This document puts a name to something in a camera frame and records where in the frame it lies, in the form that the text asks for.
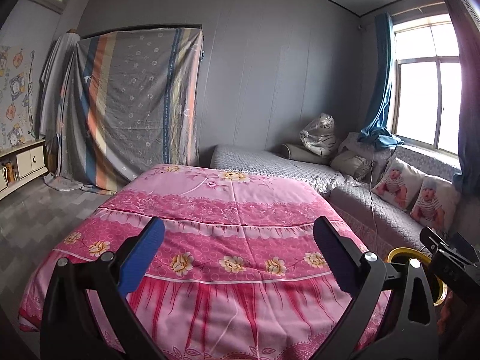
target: pink floral bedspread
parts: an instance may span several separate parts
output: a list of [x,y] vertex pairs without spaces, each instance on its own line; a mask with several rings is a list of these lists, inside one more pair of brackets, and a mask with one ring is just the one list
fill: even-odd
[[[313,240],[313,222],[321,215],[365,250],[307,184],[159,164],[52,250],[25,289],[21,328],[40,327],[60,257],[92,261],[158,216],[165,240],[127,300],[170,359],[307,359],[350,302]],[[121,349],[98,297],[89,296],[105,339]],[[386,302],[382,295],[360,345],[373,337]]]

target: gray wall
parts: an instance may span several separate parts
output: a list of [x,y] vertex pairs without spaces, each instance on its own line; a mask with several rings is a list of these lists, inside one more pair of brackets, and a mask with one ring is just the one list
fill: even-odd
[[35,51],[32,66],[33,118],[39,81],[60,15],[30,0],[19,0],[0,30],[0,45],[21,46]]
[[139,24],[201,24],[202,164],[228,143],[271,149],[320,112],[357,128],[359,18],[327,0],[90,0],[80,35]]
[[68,0],[63,13],[52,11],[30,0],[18,0],[7,20],[0,28],[0,45],[17,46],[35,50],[32,66],[32,99],[35,121],[36,108],[45,61],[52,41],[60,35],[75,28],[87,5],[88,0]]

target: white tiger plush toy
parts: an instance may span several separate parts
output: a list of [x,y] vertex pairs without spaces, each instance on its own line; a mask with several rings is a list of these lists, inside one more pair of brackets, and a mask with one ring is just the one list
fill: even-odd
[[312,120],[300,131],[300,139],[308,150],[321,157],[328,158],[335,154],[340,144],[334,132],[335,122],[333,117],[321,113],[318,118]]

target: cabinet door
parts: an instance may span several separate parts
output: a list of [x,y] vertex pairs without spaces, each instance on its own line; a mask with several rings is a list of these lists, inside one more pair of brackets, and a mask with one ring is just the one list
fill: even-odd
[[30,150],[17,154],[17,169],[20,178],[32,173],[32,160],[30,159]]
[[35,147],[30,150],[30,160],[32,162],[32,170],[36,171],[45,166],[43,159],[43,146]]

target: floor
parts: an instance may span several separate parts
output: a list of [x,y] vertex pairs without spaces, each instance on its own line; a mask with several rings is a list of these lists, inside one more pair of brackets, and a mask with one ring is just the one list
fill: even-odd
[[[14,326],[37,265],[107,199],[80,190],[60,192],[37,178],[0,200],[0,305]],[[38,355],[38,334],[19,333]]]

